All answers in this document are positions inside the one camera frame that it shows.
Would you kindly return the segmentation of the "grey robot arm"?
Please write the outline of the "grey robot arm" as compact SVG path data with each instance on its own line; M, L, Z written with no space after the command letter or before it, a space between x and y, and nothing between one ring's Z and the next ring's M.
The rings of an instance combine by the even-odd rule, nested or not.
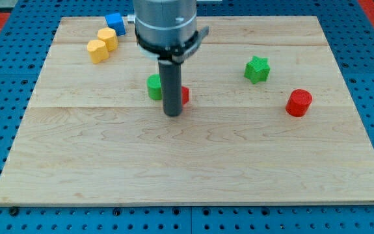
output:
M209 34L197 29L196 0L133 0L133 8L138 45L167 64L184 63Z

